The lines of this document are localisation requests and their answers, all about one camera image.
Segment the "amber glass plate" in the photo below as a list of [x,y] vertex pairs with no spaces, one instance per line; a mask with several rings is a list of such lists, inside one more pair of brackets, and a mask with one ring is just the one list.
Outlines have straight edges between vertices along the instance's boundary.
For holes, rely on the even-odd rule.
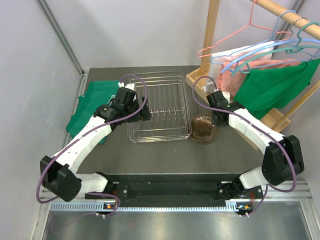
[[208,144],[217,136],[219,128],[209,114],[198,114],[191,118],[190,138],[198,143]]

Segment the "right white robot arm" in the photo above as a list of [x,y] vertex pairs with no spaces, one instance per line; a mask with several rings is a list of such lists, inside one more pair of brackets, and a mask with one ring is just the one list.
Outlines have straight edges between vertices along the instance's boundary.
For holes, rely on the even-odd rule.
[[207,97],[212,120],[217,127],[230,126],[253,142],[263,154],[262,165],[241,173],[231,183],[218,184],[225,199],[245,198],[253,188],[263,185],[278,186],[296,179],[305,170],[299,139],[276,132],[256,119],[238,102],[228,102],[218,90]]

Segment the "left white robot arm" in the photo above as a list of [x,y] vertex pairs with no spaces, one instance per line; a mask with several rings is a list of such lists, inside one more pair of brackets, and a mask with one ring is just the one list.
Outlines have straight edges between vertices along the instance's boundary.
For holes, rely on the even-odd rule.
[[119,125],[151,119],[147,97],[142,103],[133,83],[121,86],[110,103],[99,106],[76,137],[54,156],[40,161],[39,187],[56,198],[72,201],[78,194],[97,193],[109,198],[114,191],[103,173],[78,174],[77,171],[96,145]]

